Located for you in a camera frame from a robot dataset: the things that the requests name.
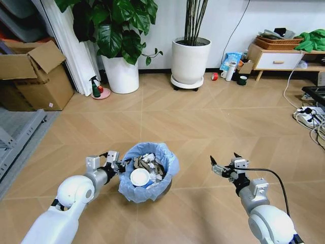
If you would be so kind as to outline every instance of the white curtain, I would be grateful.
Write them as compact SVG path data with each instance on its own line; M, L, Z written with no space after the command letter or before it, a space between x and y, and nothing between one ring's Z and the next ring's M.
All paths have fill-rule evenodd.
M92 90L89 79L97 75L100 80L94 44L79 43L73 31L73 15L70 8L61 13L54 0L32 1L45 19L47 29L54 33L62 53L66 56L67 66L77 91L86 96L90 95Z

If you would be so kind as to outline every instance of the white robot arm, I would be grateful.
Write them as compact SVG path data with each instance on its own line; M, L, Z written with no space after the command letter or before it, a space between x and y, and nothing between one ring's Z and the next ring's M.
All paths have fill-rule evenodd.
M246 170L254 170L247 168L248 160L235 154L235 158L231 160L231 163L223 167L218 165L212 156L210 156L210 159L212 171L228 178L235 185L236 193L249 216L249 228L261 244L304 243L295 231L290 216L270 205L267 197L269 184L266 180L263 178L248 179Z
M98 196L102 186L115 174L125 172L128 162L119 161L118 152L109 151L103 156L107 157L103 167L100 167L99 156L88 156L86 173L71 176L61 183L53 203L36 219L23 244L65 244L73 241L79 218L87 204Z

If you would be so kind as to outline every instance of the white wall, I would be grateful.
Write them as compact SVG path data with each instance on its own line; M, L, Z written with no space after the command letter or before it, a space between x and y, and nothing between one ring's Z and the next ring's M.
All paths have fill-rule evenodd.
M155 0L158 4L156 25L142 37L145 53L154 48L164 52L145 65L139 59L139 69L169 69L172 60L172 40L184 36L186 0ZM209 0L200 37L212 41L207 68L219 68L223 49L239 22L248 0ZM324 0L251 0L249 7L230 40L226 52L244 51L259 31L285 27L297 34L325 28Z

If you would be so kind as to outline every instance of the green cup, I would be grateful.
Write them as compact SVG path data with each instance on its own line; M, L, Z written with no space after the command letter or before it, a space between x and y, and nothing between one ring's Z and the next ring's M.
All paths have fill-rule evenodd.
M246 82L247 82L247 77L246 76L240 76L238 81L237 81L237 84L239 85L246 85Z

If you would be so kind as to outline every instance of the small wooden cabinet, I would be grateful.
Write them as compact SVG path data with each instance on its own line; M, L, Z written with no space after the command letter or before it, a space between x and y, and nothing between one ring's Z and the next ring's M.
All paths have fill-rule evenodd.
M325 66L317 62L318 55L325 55L325 51L300 52L297 50L266 50L255 44L248 49L248 59L254 62L254 70L259 70L256 81L264 70L292 71L300 60L308 64L306 69L296 68L295 71L325 72Z

